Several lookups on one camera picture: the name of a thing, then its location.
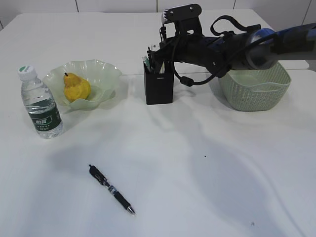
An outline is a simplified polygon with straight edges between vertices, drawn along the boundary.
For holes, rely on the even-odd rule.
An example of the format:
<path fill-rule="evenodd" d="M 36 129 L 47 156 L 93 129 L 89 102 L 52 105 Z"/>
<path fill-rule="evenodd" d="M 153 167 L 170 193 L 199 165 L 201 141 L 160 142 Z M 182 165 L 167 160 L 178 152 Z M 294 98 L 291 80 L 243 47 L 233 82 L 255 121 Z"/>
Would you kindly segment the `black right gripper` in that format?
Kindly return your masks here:
<path fill-rule="evenodd" d="M 222 53 L 216 45 L 218 38 L 187 35 L 181 37 L 178 44 L 176 37 L 168 38 L 166 44 L 157 51 L 150 51 L 151 67 L 161 67 L 171 61 L 205 67 L 212 72 L 222 65 Z"/>

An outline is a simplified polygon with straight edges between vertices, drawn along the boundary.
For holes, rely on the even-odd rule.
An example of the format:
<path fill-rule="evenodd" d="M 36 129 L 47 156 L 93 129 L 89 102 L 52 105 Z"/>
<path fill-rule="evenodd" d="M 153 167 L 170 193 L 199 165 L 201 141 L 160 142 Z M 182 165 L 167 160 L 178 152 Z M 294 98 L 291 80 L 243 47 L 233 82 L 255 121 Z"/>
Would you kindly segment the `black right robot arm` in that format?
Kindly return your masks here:
<path fill-rule="evenodd" d="M 149 52 L 149 62 L 158 73 L 162 65 L 188 63 L 206 68 L 221 78 L 230 70 L 266 70 L 279 60 L 314 60 L 316 25 L 314 23 L 274 32 L 259 29 L 225 37 L 187 34 L 167 38 L 160 49 Z"/>

